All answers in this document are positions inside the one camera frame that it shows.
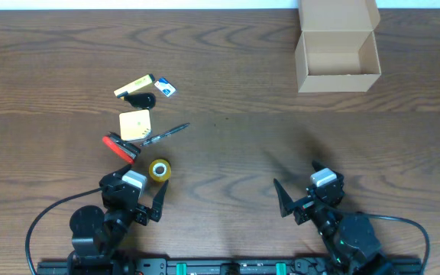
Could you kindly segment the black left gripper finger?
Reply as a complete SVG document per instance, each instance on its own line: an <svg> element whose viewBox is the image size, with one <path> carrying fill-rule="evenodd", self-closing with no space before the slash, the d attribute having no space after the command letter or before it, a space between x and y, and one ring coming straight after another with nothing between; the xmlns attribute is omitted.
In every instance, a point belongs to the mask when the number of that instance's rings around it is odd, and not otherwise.
<svg viewBox="0 0 440 275"><path fill-rule="evenodd" d="M166 180L164 184L161 186L160 190L155 195L155 197L153 198L152 207L150 209L150 220L154 222L159 222L159 220L162 217L163 204L164 204L164 199L168 184L169 184L169 180Z"/></svg>
<svg viewBox="0 0 440 275"><path fill-rule="evenodd" d="M132 168L132 165L127 164L127 165L125 165L124 167L122 167L122 168L116 170L116 171L113 173L113 177L116 177L116 178L122 178L122 177L123 177L128 171L131 170L131 168Z"/></svg>

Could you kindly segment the red black stapler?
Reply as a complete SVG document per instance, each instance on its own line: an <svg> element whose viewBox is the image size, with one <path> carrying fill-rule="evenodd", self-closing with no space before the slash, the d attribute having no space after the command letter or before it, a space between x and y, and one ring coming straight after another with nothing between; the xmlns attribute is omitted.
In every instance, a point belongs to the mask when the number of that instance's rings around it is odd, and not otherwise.
<svg viewBox="0 0 440 275"><path fill-rule="evenodd" d="M134 164L141 153L139 147L123 140L120 135L114 132L109 132L107 135L103 136L102 142L122 160L125 160L129 164Z"/></svg>

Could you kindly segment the yellow sticky note pad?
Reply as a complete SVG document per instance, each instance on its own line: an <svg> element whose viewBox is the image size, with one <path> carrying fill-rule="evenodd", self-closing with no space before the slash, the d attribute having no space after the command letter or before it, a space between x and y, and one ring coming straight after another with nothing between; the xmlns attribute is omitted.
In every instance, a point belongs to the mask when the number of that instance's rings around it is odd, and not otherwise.
<svg viewBox="0 0 440 275"><path fill-rule="evenodd" d="M119 115L120 135L125 141L145 139L152 132L150 111L147 109Z"/></svg>

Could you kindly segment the brown cardboard box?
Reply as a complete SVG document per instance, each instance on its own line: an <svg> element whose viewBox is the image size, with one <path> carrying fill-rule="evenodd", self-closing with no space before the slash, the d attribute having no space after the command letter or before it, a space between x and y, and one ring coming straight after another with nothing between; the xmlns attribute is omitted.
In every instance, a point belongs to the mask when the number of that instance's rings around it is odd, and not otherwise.
<svg viewBox="0 0 440 275"><path fill-rule="evenodd" d="M366 92L382 72L375 0L299 0L299 93Z"/></svg>

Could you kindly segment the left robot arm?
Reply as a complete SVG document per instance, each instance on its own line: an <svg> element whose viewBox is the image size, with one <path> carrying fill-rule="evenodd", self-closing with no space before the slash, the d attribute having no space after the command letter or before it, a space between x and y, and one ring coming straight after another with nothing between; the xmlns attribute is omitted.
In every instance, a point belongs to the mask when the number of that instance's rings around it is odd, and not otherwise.
<svg viewBox="0 0 440 275"><path fill-rule="evenodd" d="M99 191L105 208L87 205L76 210L70 219L77 257L109 259L132 223L146 226L161 219L168 183L161 186L151 207L139 203L146 185L147 177L134 172L130 164L102 177Z"/></svg>

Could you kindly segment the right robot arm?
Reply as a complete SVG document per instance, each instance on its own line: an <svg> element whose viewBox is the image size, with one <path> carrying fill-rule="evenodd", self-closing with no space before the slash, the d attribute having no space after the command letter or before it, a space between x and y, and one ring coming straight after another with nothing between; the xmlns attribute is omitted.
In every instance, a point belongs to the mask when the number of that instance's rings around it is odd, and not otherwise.
<svg viewBox="0 0 440 275"><path fill-rule="evenodd" d="M311 221L322 237L333 268L346 274L398 274L399 271L382 253L369 219L358 213L342 213L337 206L345 192L344 176L317 161L310 176L307 196L294 201L275 179L280 214L293 215L301 225Z"/></svg>

